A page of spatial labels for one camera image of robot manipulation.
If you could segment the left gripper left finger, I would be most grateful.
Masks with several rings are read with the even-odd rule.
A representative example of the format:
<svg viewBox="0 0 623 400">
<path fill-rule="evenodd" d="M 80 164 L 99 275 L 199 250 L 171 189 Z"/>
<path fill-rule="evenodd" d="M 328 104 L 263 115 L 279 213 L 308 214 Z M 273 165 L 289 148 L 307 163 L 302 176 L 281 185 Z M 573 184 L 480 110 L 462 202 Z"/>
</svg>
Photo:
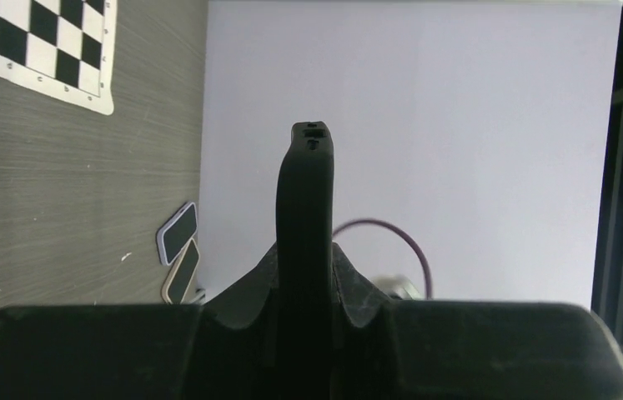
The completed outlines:
<svg viewBox="0 0 623 400">
<path fill-rule="evenodd" d="M 258 319 L 268 295 L 277 288 L 278 256 L 275 242 L 252 270 L 217 297 L 207 301 L 204 311 L 227 328 L 243 329 Z"/>
</svg>

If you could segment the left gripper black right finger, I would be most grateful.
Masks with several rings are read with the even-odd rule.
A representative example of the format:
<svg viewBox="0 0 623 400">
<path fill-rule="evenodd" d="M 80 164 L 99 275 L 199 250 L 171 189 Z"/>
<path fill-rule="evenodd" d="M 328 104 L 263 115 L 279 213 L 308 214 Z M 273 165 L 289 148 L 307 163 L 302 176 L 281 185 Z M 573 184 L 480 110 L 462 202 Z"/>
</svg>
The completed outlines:
<svg viewBox="0 0 623 400">
<path fill-rule="evenodd" d="M 336 242 L 332 243 L 332 267 L 341 330 L 382 330 L 387 323 L 386 308 L 394 300 L 363 276 Z"/>
</svg>

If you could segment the phone with white edge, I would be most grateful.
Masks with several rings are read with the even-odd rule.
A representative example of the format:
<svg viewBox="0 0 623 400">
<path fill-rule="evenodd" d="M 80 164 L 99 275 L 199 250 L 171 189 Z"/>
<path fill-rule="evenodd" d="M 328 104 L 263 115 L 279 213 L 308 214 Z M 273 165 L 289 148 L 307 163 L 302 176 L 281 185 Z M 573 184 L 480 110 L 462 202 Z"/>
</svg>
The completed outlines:
<svg viewBox="0 0 623 400">
<path fill-rule="evenodd" d="M 158 231 L 156 243 L 159 261 L 170 266 L 198 230 L 197 207 L 186 202 Z"/>
</svg>

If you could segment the phone with pink edge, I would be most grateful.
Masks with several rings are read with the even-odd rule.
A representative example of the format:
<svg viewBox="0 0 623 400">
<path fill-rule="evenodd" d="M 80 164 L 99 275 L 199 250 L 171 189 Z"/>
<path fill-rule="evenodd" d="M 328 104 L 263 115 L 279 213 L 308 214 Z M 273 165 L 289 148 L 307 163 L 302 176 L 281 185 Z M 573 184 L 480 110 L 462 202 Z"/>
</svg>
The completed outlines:
<svg viewBox="0 0 623 400">
<path fill-rule="evenodd" d="M 198 245 L 194 238 L 190 238 L 164 281 L 161 295 L 165 303 L 183 303 L 189 289 L 194 286 L 199 259 Z"/>
</svg>

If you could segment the black white checkerboard mat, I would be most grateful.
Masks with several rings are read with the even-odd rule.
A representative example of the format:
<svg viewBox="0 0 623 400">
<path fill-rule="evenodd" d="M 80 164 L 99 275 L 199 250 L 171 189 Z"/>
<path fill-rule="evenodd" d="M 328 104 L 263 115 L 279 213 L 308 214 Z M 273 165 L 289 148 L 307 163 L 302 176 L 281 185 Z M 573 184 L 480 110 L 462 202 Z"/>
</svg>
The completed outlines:
<svg viewBox="0 0 623 400">
<path fill-rule="evenodd" d="M 0 78 L 113 113 L 116 0 L 0 0 Z"/>
</svg>

